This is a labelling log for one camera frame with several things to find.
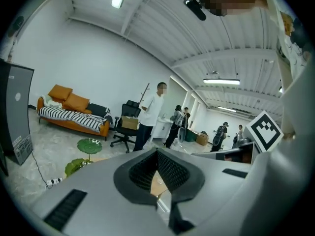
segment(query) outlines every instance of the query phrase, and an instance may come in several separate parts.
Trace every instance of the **black pillow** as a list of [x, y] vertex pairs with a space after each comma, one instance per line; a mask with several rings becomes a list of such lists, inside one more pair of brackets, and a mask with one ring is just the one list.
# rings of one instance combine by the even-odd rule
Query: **black pillow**
[[93, 103], [88, 104], [87, 109], [92, 111], [92, 115], [100, 117], [104, 117], [109, 112], [108, 108]]

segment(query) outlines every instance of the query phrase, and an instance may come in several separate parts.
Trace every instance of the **white desk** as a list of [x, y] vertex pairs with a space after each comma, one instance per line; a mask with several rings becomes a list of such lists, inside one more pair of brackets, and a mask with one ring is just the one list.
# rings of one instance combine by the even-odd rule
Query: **white desk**
[[168, 137], [169, 131], [171, 130], [171, 126], [173, 125], [173, 121], [170, 119], [162, 119], [160, 117], [157, 118], [157, 124], [153, 127], [150, 137], [150, 142], [152, 142], [153, 138], [162, 138], [166, 139]]

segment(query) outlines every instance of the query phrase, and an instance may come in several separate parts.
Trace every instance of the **man in white shirt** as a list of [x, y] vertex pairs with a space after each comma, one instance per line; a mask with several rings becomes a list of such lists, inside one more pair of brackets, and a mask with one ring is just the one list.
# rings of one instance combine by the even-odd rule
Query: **man in white shirt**
[[14, 48], [17, 45], [16, 32], [24, 22], [24, 17], [18, 17], [12, 26], [8, 29], [2, 41], [0, 42], [0, 59], [11, 62]]
[[162, 95], [166, 94], [166, 90], [166, 83], [160, 82], [157, 85], [157, 92], [148, 96], [144, 100], [141, 109], [145, 112], [140, 120], [136, 143], [133, 151], [142, 150], [144, 144], [146, 144], [146, 142], [148, 141], [151, 131], [157, 123], [158, 115], [164, 103]]
[[[200, 2], [210, 13], [220, 17], [240, 14], [255, 7], [267, 9], [270, 19], [278, 27], [278, 40], [281, 46], [281, 50], [278, 50], [278, 64], [283, 93], [300, 76], [314, 47], [302, 23], [284, 0], [200, 0]], [[284, 139], [294, 134], [293, 125], [285, 110], [281, 130]]]

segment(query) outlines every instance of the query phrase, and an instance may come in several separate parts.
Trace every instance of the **person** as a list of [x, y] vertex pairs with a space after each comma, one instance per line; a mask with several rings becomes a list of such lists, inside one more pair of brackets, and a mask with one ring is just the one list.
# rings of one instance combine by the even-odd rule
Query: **person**
[[18, 17], [9, 30], [6, 32], [2, 42], [0, 43], [0, 59], [11, 62], [14, 49], [17, 45], [16, 32], [20, 29], [24, 22], [24, 17]]
[[189, 113], [188, 107], [185, 107], [184, 108], [184, 118], [183, 118], [183, 122], [182, 122], [182, 127], [184, 129], [188, 128], [189, 117], [190, 117], [190, 113]]
[[[283, 93], [302, 73], [314, 46], [303, 24], [284, 0], [200, 0], [201, 5], [216, 16], [240, 14], [255, 7], [267, 9], [278, 28], [281, 50], [277, 50]], [[291, 121], [283, 111], [281, 130], [284, 139], [294, 134]]]
[[237, 141], [243, 138], [243, 126], [240, 124], [238, 126], [238, 129], [239, 129], [239, 131], [238, 131], [238, 133], [236, 133], [236, 136], [233, 139], [233, 146], [232, 146], [232, 148], [236, 148]]
[[158, 114], [161, 111], [164, 99], [163, 94], [166, 94], [167, 84], [160, 82], [157, 85], [157, 92], [148, 96], [143, 104], [143, 117], [140, 120], [139, 129], [137, 131], [136, 142], [133, 151], [142, 150], [144, 144], [148, 141], [153, 127], [157, 123]]
[[174, 122], [173, 122], [173, 125], [171, 126], [171, 130], [169, 131], [169, 135], [164, 144], [167, 148], [171, 148], [171, 145], [178, 134], [178, 130], [182, 126], [183, 117], [184, 117], [184, 114], [182, 113], [182, 107], [181, 105], [177, 105], [175, 108], [175, 113], [171, 117], [171, 120], [173, 120]]
[[222, 126], [219, 126], [215, 137], [213, 138], [212, 148], [210, 152], [219, 151], [223, 140], [227, 137], [228, 123], [224, 122]]

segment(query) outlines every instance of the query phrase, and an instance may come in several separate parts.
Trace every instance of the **cable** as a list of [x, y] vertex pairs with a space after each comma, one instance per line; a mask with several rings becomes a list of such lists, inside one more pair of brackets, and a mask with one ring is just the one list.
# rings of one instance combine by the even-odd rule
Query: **cable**
[[45, 185], [46, 185], [45, 190], [47, 190], [47, 188], [48, 188], [48, 189], [52, 188], [52, 187], [54, 186], [54, 184], [53, 184], [51, 187], [48, 187], [47, 182], [44, 180], [43, 175], [41, 174], [41, 172], [40, 172], [40, 170], [39, 170], [39, 166], [38, 166], [37, 161], [36, 161], [36, 159], [35, 159], [35, 157], [34, 157], [33, 151], [31, 152], [31, 155], [33, 156], [33, 158], [34, 158], [34, 160], [35, 160], [35, 163], [36, 163], [36, 165], [37, 165], [37, 169], [38, 169], [38, 172], [39, 172], [39, 174], [40, 174], [40, 176], [41, 176], [41, 179], [43, 179], [43, 181], [44, 181], [44, 183], [45, 183]]

